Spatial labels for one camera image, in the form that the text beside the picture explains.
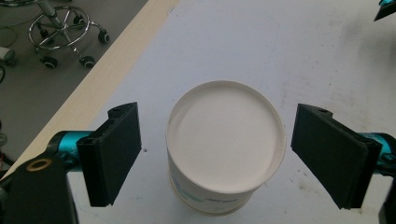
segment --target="gray floor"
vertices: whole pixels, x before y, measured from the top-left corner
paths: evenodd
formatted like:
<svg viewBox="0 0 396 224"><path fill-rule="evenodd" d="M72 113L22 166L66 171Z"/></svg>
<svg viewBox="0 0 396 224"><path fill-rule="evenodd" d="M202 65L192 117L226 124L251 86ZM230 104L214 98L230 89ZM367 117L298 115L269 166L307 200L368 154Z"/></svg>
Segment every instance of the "gray floor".
<svg viewBox="0 0 396 224"><path fill-rule="evenodd" d="M146 2L147 0L50 1L53 6L81 7L90 14L93 21L106 28L111 38L107 45L99 43L98 30L95 27L77 45L84 56L90 55L96 61ZM0 83L0 120L3 123L1 132L7 135L7 143L2 146L2 150L12 160L22 154L90 72L90 69L78 62L78 57L70 49L50 52L58 60L55 69L45 67L38 60L27 34L32 18L38 12L36 5L0 7L0 46L15 49L17 59L15 66L7 66L0 61L0 65L6 69L6 77ZM12 30L4 28L24 21L27 22L13 26Z"/></svg>

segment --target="stool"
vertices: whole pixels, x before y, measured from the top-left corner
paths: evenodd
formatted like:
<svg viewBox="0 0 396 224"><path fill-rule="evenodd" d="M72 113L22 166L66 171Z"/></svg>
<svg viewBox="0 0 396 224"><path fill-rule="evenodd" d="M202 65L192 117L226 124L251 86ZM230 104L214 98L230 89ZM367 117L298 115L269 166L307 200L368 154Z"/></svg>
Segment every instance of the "stool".
<svg viewBox="0 0 396 224"><path fill-rule="evenodd" d="M106 44L109 41L107 31L98 23L91 21L86 11L79 7L52 7L48 0L0 0L0 6L20 7L37 4L42 13L39 14L29 27L29 40L35 46L35 54L48 68L55 68L58 61L41 52L70 48L85 67L92 68L95 60L91 56L82 56L75 47L90 30L91 26L99 29L98 39Z"/></svg>

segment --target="caster wheel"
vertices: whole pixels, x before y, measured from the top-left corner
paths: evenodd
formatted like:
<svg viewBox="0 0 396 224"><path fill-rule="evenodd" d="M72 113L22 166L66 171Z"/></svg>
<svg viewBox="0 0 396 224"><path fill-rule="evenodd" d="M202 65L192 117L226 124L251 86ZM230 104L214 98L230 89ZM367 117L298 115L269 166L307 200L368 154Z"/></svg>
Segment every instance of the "caster wheel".
<svg viewBox="0 0 396 224"><path fill-rule="evenodd" d="M40 35L41 35L41 38L45 39L50 35L50 33L47 30L40 30ZM47 44L52 44L52 43L53 43L53 39L50 39L47 42Z"/></svg>
<svg viewBox="0 0 396 224"><path fill-rule="evenodd" d="M40 60L48 68L56 68L58 61L52 57L44 57Z"/></svg>
<svg viewBox="0 0 396 224"><path fill-rule="evenodd" d="M73 23L74 23L75 25L77 25L77 24L85 23L85 21L84 21L84 18L83 18L81 15L78 15L78 16L76 16L76 17L73 19Z"/></svg>
<svg viewBox="0 0 396 224"><path fill-rule="evenodd" d="M48 32L48 30L40 30L40 34L41 34L41 37L42 37L43 39L47 38L47 36L50 35L49 32Z"/></svg>
<svg viewBox="0 0 396 224"><path fill-rule="evenodd" d="M15 59L6 61L6 65L13 67L13 66L17 65L17 61L15 61Z"/></svg>
<svg viewBox="0 0 396 224"><path fill-rule="evenodd" d="M110 41L110 36L108 35L106 30L100 31L98 36L99 41L102 44L107 44Z"/></svg>
<svg viewBox="0 0 396 224"><path fill-rule="evenodd" d="M87 68L93 68L93 66L95 65L95 59L91 56L85 56L82 57L79 62Z"/></svg>

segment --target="white container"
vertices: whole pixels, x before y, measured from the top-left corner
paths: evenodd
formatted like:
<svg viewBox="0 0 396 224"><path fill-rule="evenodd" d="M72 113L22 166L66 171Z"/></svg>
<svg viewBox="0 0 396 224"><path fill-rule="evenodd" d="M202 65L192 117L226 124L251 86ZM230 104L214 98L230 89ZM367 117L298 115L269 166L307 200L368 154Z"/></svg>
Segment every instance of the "white container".
<svg viewBox="0 0 396 224"><path fill-rule="evenodd" d="M188 91L166 130L169 179L176 196L212 216L242 207L283 160L281 118L259 92L231 81Z"/></svg>

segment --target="white table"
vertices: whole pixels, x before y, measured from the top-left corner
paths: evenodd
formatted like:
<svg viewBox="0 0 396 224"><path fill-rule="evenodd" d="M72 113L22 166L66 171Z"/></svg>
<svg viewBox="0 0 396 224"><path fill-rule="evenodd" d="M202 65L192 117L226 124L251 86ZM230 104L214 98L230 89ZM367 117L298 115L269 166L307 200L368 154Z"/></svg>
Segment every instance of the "white table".
<svg viewBox="0 0 396 224"><path fill-rule="evenodd" d="M81 223L378 223L390 178L373 176L362 209L339 210L289 145L298 103L326 108L356 132L396 136L394 18L373 22L379 7L369 0L180 0L169 10L176 2L148 1L18 162L44 150L57 131L94 130L109 108L138 102L147 152L115 204L91 208L82 174L69 174ZM288 148L276 174L242 209L205 217L170 189L164 134L182 94L220 79L245 83L272 101Z"/></svg>

